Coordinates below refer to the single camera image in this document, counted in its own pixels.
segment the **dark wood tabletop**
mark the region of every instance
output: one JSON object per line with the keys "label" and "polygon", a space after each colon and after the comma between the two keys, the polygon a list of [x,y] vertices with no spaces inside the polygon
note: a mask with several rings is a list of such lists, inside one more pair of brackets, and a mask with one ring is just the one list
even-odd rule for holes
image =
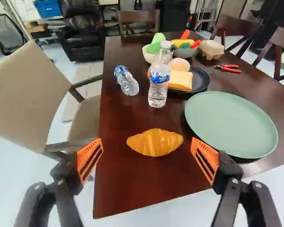
{"label": "dark wood tabletop", "polygon": [[[181,32],[165,35],[171,40],[179,38]],[[150,65],[144,60],[142,47],[151,42],[152,36],[106,38],[99,128],[104,153],[96,168],[94,218],[210,188],[190,153],[194,133],[184,118],[184,106],[189,96],[168,92],[163,108],[155,109],[148,104],[149,81],[146,73]],[[193,32],[190,37],[194,40],[202,38]],[[279,142],[272,154],[257,160],[237,160],[241,163],[244,176],[284,164],[284,85],[231,53],[224,54],[217,61],[206,61],[196,56],[192,64],[209,73],[211,82],[208,90],[232,93],[255,103],[277,127]],[[216,64],[240,65],[242,73],[221,72],[214,69]],[[116,84],[116,65],[128,67],[138,81],[140,91],[136,96],[124,95]],[[182,146],[163,157],[147,157],[127,146],[128,137],[153,128],[183,135]]]}

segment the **blue storage bin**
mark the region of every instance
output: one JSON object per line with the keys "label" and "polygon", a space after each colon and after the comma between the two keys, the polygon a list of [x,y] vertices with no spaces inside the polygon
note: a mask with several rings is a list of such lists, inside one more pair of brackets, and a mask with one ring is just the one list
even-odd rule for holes
{"label": "blue storage bin", "polygon": [[62,16],[59,0],[37,0],[34,5],[42,18]]}

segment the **toy bread slice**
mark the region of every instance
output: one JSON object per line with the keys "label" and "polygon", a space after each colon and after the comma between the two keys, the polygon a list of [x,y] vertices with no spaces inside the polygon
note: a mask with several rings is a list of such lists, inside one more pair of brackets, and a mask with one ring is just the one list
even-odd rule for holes
{"label": "toy bread slice", "polygon": [[192,91],[192,84],[192,72],[183,72],[179,70],[170,71],[169,88],[174,88],[182,91]]}
{"label": "toy bread slice", "polygon": [[158,157],[169,154],[183,143],[183,137],[175,132],[150,129],[131,136],[126,144],[140,154]]}

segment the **blue label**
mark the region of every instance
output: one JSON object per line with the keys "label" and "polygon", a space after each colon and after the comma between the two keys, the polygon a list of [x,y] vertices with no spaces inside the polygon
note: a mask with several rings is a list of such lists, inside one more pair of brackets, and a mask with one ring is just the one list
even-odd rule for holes
{"label": "blue label", "polygon": [[160,69],[160,72],[155,69],[151,69],[150,79],[154,84],[161,84],[167,82],[169,81],[169,77],[170,70],[168,68]]}
{"label": "blue label", "polygon": [[129,70],[124,65],[117,65],[114,71],[115,78],[117,79],[117,74],[122,73],[122,72],[129,72]]}

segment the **white bowl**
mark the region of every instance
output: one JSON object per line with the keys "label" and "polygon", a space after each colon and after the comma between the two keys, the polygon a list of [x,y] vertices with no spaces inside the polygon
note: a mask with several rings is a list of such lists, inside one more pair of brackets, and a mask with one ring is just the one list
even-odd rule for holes
{"label": "white bowl", "polygon": [[142,53],[143,53],[144,59],[145,59],[149,64],[153,64],[156,55],[146,52],[148,46],[149,46],[149,44],[147,44],[147,45],[145,45],[144,47],[142,47]]}
{"label": "white bowl", "polygon": [[183,58],[183,59],[190,58],[196,53],[197,49],[198,49],[198,46],[192,49],[180,49],[179,48],[175,50],[174,56],[177,58]]}

